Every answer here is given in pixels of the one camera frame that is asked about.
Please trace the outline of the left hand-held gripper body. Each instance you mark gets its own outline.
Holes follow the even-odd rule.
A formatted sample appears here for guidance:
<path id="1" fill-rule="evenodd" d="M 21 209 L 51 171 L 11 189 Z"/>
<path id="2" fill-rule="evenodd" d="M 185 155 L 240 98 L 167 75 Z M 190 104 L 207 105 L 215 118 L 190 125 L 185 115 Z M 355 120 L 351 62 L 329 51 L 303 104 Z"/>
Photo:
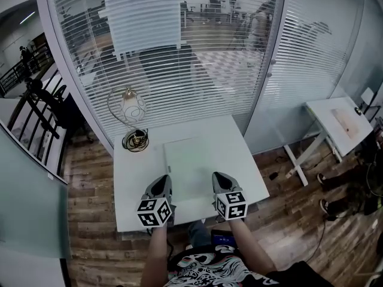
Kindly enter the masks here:
<path id="1" fill-rule="evenodd" d="M 168 197 L 150 197 L 144 194 L 139 201 L 136 214 L 144 228 L 158 228 L 165 224 L 174 225 L 176 206 Z"/>

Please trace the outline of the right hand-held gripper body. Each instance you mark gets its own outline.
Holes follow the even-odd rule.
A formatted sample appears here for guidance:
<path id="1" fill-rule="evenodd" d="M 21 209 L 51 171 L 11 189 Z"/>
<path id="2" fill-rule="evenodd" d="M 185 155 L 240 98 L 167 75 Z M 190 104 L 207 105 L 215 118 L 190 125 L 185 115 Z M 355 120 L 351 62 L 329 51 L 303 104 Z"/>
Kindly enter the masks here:
<path id="1" fill-rule="evenodd" d="M 220 193 L 214 196 L 214 207 L 225 220 L 244 219 L 247 215 L 248 203 L 243 191 Z"/>

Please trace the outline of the white cloth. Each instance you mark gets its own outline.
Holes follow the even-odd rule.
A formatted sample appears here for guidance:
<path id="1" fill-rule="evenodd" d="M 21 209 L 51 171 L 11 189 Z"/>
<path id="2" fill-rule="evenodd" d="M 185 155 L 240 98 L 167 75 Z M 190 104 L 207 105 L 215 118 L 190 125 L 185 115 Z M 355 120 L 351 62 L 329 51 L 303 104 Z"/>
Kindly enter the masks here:
<path id="1" fill-rule="evenodd" d="M 167 142 L 163 150 L 176 210 L 193 212 L 210 206 L 214 197 L 212 174 L 230 172 L 230 159 L 224 151 L 202 137 Z"/>

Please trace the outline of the person's right forearm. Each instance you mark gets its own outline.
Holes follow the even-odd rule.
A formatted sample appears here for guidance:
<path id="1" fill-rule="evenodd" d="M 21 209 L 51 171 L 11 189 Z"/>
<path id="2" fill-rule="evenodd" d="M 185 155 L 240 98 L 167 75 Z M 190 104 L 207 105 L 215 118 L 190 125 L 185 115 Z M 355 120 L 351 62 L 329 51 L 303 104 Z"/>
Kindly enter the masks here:
<path id="1" fill-rule="evenodd" d="M 267 275 L 276 271 L 276 266 L 270 256 L 259 245 L 242 219 L 229 221 L 230 229 L 235 238 L 235 242 L 247 267 L 258 274 Z"/>

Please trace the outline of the person's left forearm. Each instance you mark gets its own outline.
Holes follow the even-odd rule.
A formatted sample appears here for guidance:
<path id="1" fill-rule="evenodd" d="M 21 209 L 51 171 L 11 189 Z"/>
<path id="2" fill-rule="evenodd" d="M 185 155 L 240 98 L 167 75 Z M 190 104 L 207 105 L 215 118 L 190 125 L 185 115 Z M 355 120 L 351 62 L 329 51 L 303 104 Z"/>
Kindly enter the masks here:
<path id="1" fill-rule="evenodd" d="M 168 282 L 167 226 L 155 228 L 141 277 L 141 287 L 163 287 Z"/>

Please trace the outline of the white table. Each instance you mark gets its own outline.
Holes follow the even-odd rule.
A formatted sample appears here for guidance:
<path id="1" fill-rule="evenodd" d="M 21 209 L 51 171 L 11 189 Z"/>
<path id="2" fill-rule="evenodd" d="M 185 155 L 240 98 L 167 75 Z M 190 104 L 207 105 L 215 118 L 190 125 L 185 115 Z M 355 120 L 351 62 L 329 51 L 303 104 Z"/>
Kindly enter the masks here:
<path id="1" fill-rule="evenodd" d="M 238 181 L 249 204 L 269 197 L 253 156 L 229 115 L 155 127 L 148 131 L 148 137 L 148 147 L 137 153 L 122 147 L 122 136 L 117 136 L 114 141 L 114 206 L 119 232 L 143 228 L 136 208 L 146 188 L 158 177 L 168 174 L 163 150 L 163 144 L 167 142 L 194 137 L 209 139 L 230 159 L 230 172 L 226 174 Z M 175 224 L 215 217 L 217 211 L 212 203 L 205 208 L 195 208 L 193 212 L 175 210 Z"/>

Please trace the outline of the black device with screen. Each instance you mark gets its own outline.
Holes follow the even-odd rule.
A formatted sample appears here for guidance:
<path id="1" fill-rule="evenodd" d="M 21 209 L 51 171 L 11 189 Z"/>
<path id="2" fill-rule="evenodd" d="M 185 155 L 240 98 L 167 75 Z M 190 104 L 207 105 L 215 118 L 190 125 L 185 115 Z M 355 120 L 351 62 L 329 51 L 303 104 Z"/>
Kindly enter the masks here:
<path id="1" fill-rule="evenodd" d="M 225 230 L 211 230 L 211 243 L 237 247 L 233 233 Z"/>

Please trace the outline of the person's leg in jeans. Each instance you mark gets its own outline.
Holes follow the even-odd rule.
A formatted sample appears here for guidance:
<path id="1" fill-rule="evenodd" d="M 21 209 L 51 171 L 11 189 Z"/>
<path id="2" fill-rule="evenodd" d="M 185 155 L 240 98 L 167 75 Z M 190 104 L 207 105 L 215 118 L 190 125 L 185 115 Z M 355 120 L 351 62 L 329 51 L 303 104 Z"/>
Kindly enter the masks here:
<path id="1" fill-rule="evenodd" d="M 189 242 L 193 248 L 211 244 L 211 235 L 203 220 L 192 222 L 188 227 Z"/>

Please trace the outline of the black printed shirt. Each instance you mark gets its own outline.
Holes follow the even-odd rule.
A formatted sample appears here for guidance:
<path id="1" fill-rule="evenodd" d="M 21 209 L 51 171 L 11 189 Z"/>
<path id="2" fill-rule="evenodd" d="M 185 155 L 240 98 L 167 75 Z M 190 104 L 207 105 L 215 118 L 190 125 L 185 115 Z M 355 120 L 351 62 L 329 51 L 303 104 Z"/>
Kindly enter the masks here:
<path id="1" fill-rule="evenodd" d="M 238 249 L 208 245 L 188 249 L 168 264 L 164 287 L 334 287 L 306 262 L 262 275 L 251 271 Z"/>

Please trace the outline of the brass lamp with globe shade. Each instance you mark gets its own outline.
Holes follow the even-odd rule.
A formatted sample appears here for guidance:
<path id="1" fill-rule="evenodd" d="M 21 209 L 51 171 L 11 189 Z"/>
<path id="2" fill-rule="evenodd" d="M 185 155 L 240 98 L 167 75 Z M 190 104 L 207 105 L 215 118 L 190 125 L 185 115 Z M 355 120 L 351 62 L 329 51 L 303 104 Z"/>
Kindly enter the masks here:
<path id="1" fill-rule="evenodd" d="M 111 105 L 111 98 L 117 96 L 117 112 Z M 143 120 L 147 106 L 145 100 L 130 86 L 116 87 L 109 91 L 107 108 L 110 114 L 128 128 L 121 140 L 122 147 L 132 153 L 145 150 L 149 145 L 148 129 L 138 127 L 136 123 Z"/>

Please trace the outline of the white window blinds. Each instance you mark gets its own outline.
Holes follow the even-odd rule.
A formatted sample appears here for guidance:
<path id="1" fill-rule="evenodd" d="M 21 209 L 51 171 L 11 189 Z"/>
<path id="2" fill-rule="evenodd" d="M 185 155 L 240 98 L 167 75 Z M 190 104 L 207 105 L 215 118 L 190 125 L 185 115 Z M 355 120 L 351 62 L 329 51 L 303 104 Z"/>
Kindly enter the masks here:
<path id="1" fill-rule="evenodd" d="M 305 104 L 345 70 L 364 0 L 47 0 L 74 82 L 106 138 L 136 125 L 233 117 L 251 152 L 313 131 Z"/>

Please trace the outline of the white standing desk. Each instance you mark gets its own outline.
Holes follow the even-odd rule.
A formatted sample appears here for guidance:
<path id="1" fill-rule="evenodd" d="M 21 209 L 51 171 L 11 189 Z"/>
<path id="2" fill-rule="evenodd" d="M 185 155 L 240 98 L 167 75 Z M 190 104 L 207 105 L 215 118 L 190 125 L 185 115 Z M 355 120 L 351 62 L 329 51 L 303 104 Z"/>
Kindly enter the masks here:
<path id="1" fill-rule="evenodd" d="M 303 186 L 308 185 L 308 180 L 301 165 L 323 141 L 330 144 L 332 154 L 341 162 L 343 157 L 373 131 L 365 115 L 355 112 L 354 108 L 357 105 L 348 96 L 306 102 L 306 107 L 319 122 L 321 131 L 298 158 L 294 156 L 289 145 L 284 145 L 285 152 L 293 164 L 293 168 L 285 177 L 290 178 L 296 173 Z"/>

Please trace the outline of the frosted glass door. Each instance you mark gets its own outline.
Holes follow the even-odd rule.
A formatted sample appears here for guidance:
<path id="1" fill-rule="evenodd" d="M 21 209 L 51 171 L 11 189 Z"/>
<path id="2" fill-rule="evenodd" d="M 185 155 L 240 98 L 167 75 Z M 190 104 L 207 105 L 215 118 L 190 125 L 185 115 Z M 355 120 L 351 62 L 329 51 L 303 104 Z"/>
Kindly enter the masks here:
<path id="1" fill-rule="evenodd" d="M 67 258 L 68 187 L 0 123 L 0 246 L 47 258 Z"/>

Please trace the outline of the black metal railing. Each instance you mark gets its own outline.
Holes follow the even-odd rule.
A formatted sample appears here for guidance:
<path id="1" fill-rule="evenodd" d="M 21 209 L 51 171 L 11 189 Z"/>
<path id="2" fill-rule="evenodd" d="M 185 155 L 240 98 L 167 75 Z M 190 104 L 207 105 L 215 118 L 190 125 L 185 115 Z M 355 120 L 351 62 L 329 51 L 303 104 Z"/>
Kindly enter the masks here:
<path id="1" fill-rule="evenodd" d="M 54 172 L 59 167 L 66 130 L 59 127 L 50 107 L 32 96 L 36 113 L 29 102 L 22 102 L 26 82 L 0 96 L 0 121 L 37 160 Z"/>

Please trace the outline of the white chair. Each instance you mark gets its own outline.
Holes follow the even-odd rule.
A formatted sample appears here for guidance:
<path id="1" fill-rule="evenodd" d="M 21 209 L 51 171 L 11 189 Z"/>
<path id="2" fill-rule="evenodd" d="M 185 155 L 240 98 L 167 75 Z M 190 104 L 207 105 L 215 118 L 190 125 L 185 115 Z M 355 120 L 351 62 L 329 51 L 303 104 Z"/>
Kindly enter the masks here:
<path id="1" fill-rule="evenodd" d="M 372 120 L 376 117 L 379 110 L 381 109 L 381 105 L 374 105 L 373 101 L 376 98 L 377 93 L 374 93 L 371 88 L 367 87 L 363 94 L 361 95 L 362 103 L 360 105 L 360 109 L 362 113 L 367 116 L 367 112 L 370 109 L 375 109 L 375 113 L 368 119 L 371 123 Z"/>

